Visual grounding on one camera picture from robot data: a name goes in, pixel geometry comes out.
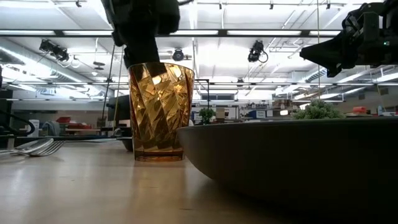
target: spotlight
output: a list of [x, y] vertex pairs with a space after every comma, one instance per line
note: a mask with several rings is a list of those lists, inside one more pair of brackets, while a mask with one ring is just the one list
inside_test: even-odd
[[67, 49], [61, 49], [59, 46], [55, 46], [52, 49], [51, 56], [54, 56], [57, 60], [61, 62], [66, 62], [69, 60], [69, 54]]
[[242, 78], [239, 78], [236, 83], [244, 83]]
[[43, 51], [44, 53], [49, 53], [52, 51], [54, 45], [50, 43], [48, 40], [42, 40], [40, 44], [39, 50]]
[[[267, 56], [267, 60], [260, 61], [260, 56], [263, 54]], [[250, 49], [248, 61], [249, 62], [260, 61], [261, 63], [266, 63], [268, 61], [268, 54], [264, 51], [264, 44], [262, 43], [261, 40], [256, 40], [256, 42], [253, 44], [253, 47]]]
[[175, 49], [173, 54], [173, 60], [176, 62], [182, 61], [184, 59], [184, 53], [182, 53], [182, 49]]
[[39, 50], [43, 51], [46, 54], [49, 53], [51, 56], [55, 57], [61, 62], [66, 62], [67, 60], [69, 60], [68, 49], [61, 48], [51, 43], [49, 40], [42, 40]]

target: large bowl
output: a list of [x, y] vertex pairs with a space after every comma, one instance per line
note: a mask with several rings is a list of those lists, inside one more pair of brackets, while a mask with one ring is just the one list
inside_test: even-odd
[[398, 211], [398, 119], [323, 119], [178, 129], [208, 177], [289, 210], [367, 220]]

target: green vegetable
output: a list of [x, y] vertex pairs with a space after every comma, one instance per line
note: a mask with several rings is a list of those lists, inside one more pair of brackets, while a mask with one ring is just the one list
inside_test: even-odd
[[344, 118], [345, 116], [333, 108], [331, 103], [322, 100], [313, 100], [304, 110], [293, 113], [293, 119], [328, 119]]
[[216, 115], [212, 109], [203, 108], [199, 111], [203, 124], [210, 124], [210, 119]]

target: fluorescent light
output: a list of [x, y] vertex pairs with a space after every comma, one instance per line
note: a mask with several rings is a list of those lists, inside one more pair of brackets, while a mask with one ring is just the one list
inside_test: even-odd
[[52, 30], [0, 30], [0, 35], [55, 35]]
[[45, 101], [45, 99], [19, 99], [23, 101]]
[[365, 89], [365, 87], [361, 87], [361, 88], [356, 88], [356, 89], [353, 89], [353, 90], [349, 90], [349, 91], [345, 92], [344, 94], [355, 93], [355, 92], [357, 92], [357, 91], [359, 91], [359, 90], [363, 90], [363, 89]]
[[373, 86], [372, 83], [337, 83], [338, 86]]
[[72, 88], [72, 89], [76, 89], [76, 87], [71, 86], [71, 85], [65, 85], [65, 86], [67, 86], [67, 87], [69, 87], [69, 88]]
[[[341, 31], [334, 31], [334, 30], [320, 30], [319, 35], [338, 35]], [[310, 35], [317, 36], [318, 31], [310, 31]]]
[[321, 85], [321, 86], [330, 86], [330, 85], [333, 85], [332, 83], [321, 83], [321, 84], [319, 84], [319, 83], [296, 83], [297, 85], [302, 85], [302, 86], [318, 86], [318, 85]]
[[65, 73], [62, 73], [62, 72], [59, 72], [59, 71], [58, 71], [58, 73], [61, 74], [61, 75], [63, 75], [64, 77], [69, 78], [70, 80], [75, 81], [75, 82], [81, 82], [81, 80], [79, 80], [79, 79], [77, 79], [77, 78], [75, 78], [75, 77], [72, 77], [72, 76], [70, 76], [70, 75], [68, 75], [68, 74], [65, 74]]
[[12, 82], [11, 84], [25, 84], [25, 85], [47, 85], [47, 82]]
[[389, 81], [389, 80], [393, 80], [398, 78], [398, 73], [393, 73], [391, 75], [384, 75], [380, 78], [375, 78], [373, 80], [374, 83], [380, 83], [380, 82], [385, 82], [385, 81]]
[[300, 35], [299, 30], [229, 30], [228, 35], [268, 35], [268, 36], [280, 36], [280, 35]]
[[217, 35], [218, 30], [178, 30], [170, 35]]
[[315, 94], [317, 94], [317, 93], [309, 93], [309, 94], [303, 93], [303, 94], [300, 94], [300, 95], [295, 96], [294, 99], [295, 99], [295, 100], [299, 100], [299, 99], [302, 99], [302, 98], [306, 98], [306, 97], [313, 96], [313, 95], [315, 95]]
[[110, 36], [113, 30], [65, 30], [65, 35], [98, 35], [98, 36]]
[[292, 83], [256, 83], [256, 85], [291, 85]]
[[88, 83], [53, 83], [54, 85], [87, 85]]
[[282, 110], [279, 112], [281, 116], [286, 116], [289, 114], [289, 112], [287, 110]]
[[379, 86], [398, 86], [398, 83], [379, 83]]
[[341, 79], [341, 80], [338, 80], [337, 82], [338, 82], [338, 83], [349, 82], [349, 81], [352, 81], [352, 80], [354, 80], [354, 79], [356, 79], [356, 78], [358, 78], [358, 77], [360, 77], [360, 76], [362, 76], [362, 74], [350, 75], [350, 76], [348, 76], [348, 77], [346, 77], [346, 78], [343, 78], [343, 79]]
[[214, 83], [214, 85], [250, 85], [250, 83]]
[[333, 98], [335, 96], [338, 96], [340, 93], [329, 93], [329, 94], [324, 94], [321, 95], [321, 99], [329, 99], [329, 98]]

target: desk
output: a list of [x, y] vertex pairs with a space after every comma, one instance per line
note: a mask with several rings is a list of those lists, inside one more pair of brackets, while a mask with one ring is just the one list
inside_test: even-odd
[[94, 132], [95, 134], [101, 135], [101, 130], [100, 129], [73, 129], [73, 128], [66, 128], [65, 132], [73, 132], [73, 133]]
[[220, 187], [188, 160], [134, 161], [121, 142], [65, 143], [51, 156], [0, 165], [1, 223], [297, 223]]

